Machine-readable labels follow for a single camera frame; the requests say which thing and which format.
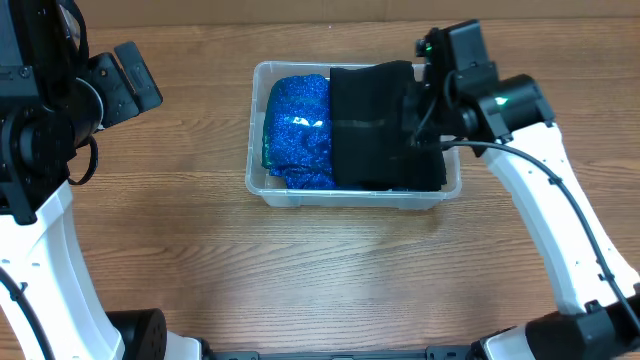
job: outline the wood grain surface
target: wood grain surface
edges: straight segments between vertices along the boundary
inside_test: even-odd
[[[449,24],[90,31],[93,54],[135,40],[165,98],[97,136],[100,168],[75,189],[105,309],[158,307],[174,332],[265,353],[466,344],[554,311],[510,196],[468,150],[460,198],[425,212],[276,209],[245,188],[258,63],[413,60],[414,40]],[[483,28],[503,77],[540,82],[596,213],[640,268],[640,21]],[[0,358],[22,358],[4,317]]]

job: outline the wire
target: wire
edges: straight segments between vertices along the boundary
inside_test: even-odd
[[[584,212],[582,212],[582,209],[580,209],[580,205],[578,205],[578,202],[571,194],[571,191],[569,191],[567,186],[562,182],[562,178],[556,175],[545,164],[540,162],[540,160],[534,158],[533,156],[527,154],[524,151],[514,149],[510,146],[506,146],[503,144],[490,143],[485,141],[444,141],[439,145],[443,150],[448,150],[449,148],[457,147],[457,146],[468,146],[472,148],[483,147],[483,148],[492,148],[492,149],[505,151],[531,162],[533,165],[535,165],[540,170],[542,170],[542,172],[547,174],[547,176],[549,176],[549,182],[552,185],[558,186],[558,188],[560,189],[560,191],[562,191],[564,196],[569,201],[569,204],[571,204],[571,207],[575,211],[576,215],[578,216],[578,220],[580,220],[580,223],[582,224],[582,227],[584,228],[584,231],[587,234],[587,238],[589,239],[589,243],[593,248],[593,252],[596,255],[597,262],[598,264],[600,264],[600,267],[602,268],[602,273],[603,273],[602,280],[606,280],[609,283],[611,290],[616,295],[616,297],[618,298],[618,301],[620,302],[624,310],[629,315],[629,320],[631,321],[632,325],[635,327],[637,333],[640,335],[640,320],[638,320],[636,313],[633,311],[633,309],[629,305],[629,302],[624,297],[624,294],[618,287],[618,284],[615,282],[614,275],[613,273],[611,273],[611,269],[609,268],[609,265],[607,265],[604,255],[602,254],[602,250],[600,250],[600,247],[598,246],[596,237],[593,234],[593,230],[591,230],[591,226],[589,225],[589,222],[587,221],[587,218],[584,215]]]
[[[0,267],[0,282],[4,287],[9,291],[9,296],[11,296],[11,300],[15,301],[24,317],[27,319],[27,322],[31,326],[31,330],[33,334],[36,336],[36,340],[38,340],[38,345],[40,345],[40,350],[42,351],[42,355],[44,355],[45,360],[54,360],[53,351],[51,351],[51,347],[49,346],[49,341],[47,340],[47,336],[42,329],[42,325],[38,320],[35,312],[33,312],[33,308],[29,305],[27,298],[24,296],[24,289],[26,288],[26,284],[23,284],[23,288],[18,288],[9,274]]]
[[[453,100],[451,100],[451,80],[453,79],[453,75],[455,75],[455,73],[456,73],[455,70],[451,70],[449,71],[447,76],[444,78],[443,95],[444,95],[444,100],[447,103],[447,106],[449,107],[450,110],[453,110]]]
[[[89,159],[89,168],[87,169],[87,172],[84,174],[82,179],[80,179],[78,182],[69,178],[69,184],[74,186],[81,186],[86,184],[89,180],[91,180],[91,178],[93,177],[93,174],[95,174],[96,170],[98,169],[98,143],[96,142],[96,139],[93,138],[93,136],[89,136],[86,141],[89,143],[89,147],[91,148],[91,158]]]
[[[429,105],[429,109],[427,109],[427,112],[424,114],[422,121],[420,121],[420,124],[416,128],[415,137],[418,137],[422,129],[425,127],[425,125],[427,125],[427,121],[429,121],[429,118],[431,117],[433,110],[436,108],[437,102],[438,102],[438,98],[434,97],[433,100],[431,101],[431,104]]]

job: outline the folded black cloth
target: folded black cloth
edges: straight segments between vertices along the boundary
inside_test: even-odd
[[[331,69],[331,161],[337,186],[439,191],[446,184],[442,152],[409,146],[413,132],[402,130],[403,97],[417,86],[408,61]],[[437,135],[423,138],[437,141]]]

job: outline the green light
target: green light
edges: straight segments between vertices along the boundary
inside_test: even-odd
[[[507,99],[507,98],[503,98],[502,96],[498,96],[498,97],[496,98],[496,103],[498,103],[498,105],[500,105],[500,106],[502,106],[502,105],[506,104],[506,103],[507,103],[507,101],[509,101],[509,99]]]

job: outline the black mount bracket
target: black mount bracket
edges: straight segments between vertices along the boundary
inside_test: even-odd
[[[424,116],[435,102],[428,126],[432,131],[507,143],[513,140],[512,132],[529,125],[552,126],[555,115],[531,77],[499,79],[477,20],[432,29],[416,42],[416,56],[426,64],[418,113]],[[474,151],[480,156],[484,149]]]

